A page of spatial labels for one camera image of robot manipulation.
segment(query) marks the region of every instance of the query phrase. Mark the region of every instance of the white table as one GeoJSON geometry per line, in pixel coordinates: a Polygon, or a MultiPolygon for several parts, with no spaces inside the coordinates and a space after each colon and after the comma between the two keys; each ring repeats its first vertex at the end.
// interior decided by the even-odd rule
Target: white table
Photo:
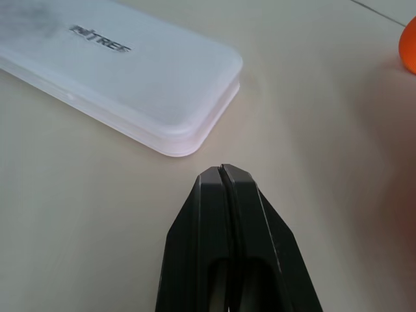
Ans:
{"type": "Polygon", "coordinates": [[[325,311],[404,311],[368,240],[395,164],[358,105],[402,28],[347,0],[126,2],[234,46],[240,93],[173,159],[0,72],[0,311],[154,311],[167,231],[221,163],[292,229],[325,311]]]}

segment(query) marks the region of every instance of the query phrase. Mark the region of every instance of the plastic case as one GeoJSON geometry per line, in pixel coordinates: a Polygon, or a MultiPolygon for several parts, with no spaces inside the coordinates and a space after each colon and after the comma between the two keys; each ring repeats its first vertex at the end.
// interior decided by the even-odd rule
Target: plastic case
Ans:
{"type": "Polygon", "coordinates": [[[98,0],[2,0],[0,68],[173,157],[194,153],[239,90],[229,47],[98,0]]]}

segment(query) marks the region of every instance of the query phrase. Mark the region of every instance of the white plastic box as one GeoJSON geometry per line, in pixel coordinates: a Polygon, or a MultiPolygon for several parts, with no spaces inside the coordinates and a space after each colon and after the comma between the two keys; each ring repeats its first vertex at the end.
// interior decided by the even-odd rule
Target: white plastic box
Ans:
{"type": "Polygon", "coordinates": [[[0,68],[173,157],[239,90],[241,57],[110,1],[0,0],[0,68]]]}

